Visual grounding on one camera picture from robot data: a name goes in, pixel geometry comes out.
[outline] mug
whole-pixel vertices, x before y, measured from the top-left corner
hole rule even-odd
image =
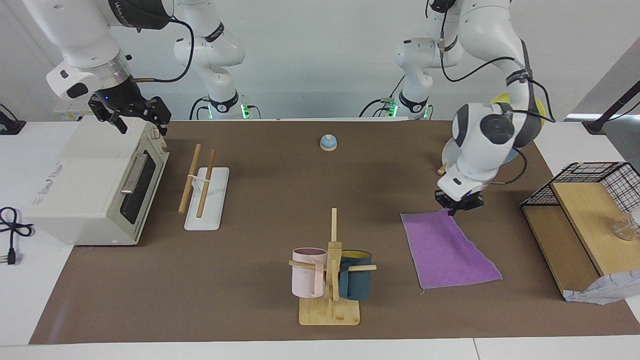
[[[292,266],[291,292],[293,295],[308,299],[324,295],[326,250],[317,247],[300,247],[293,250],[293,260],[316,265],[315,270]]]
[[[366,300],[371,290],[370,271],[348,271],[349,266],[371,265],[371,253],[362,250],[343,250],[340,260],[340,297]]]

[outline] oven knob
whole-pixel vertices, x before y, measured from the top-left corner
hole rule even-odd
[[[160,139],[160,130],[158,130],[157,128],[151,129],[151,139]]]

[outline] mug handle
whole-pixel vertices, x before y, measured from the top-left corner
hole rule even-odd
[[[314,289],[311,291],[312,297],[320,297],[324,293],[324,265],[318,260],[313,260],[316,264],[316,272],[314,276]]]
[[[340,266],[339,292],[341,298],[349,297],[349,264],[344,263]]]

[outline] clear glass cup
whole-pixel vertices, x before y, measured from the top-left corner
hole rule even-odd
[[[624,220],[613,223],[613,233],[622,240],[640,239],[640,226],[636,222],[634,212],[637,212],[637,209],[627,214]]]

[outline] black wire rack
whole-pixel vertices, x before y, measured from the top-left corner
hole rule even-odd
[[[553,183],[602,183],[623,213],[640,205],[640,175],[630,163],[572,163],[521,206],[559,206]]]

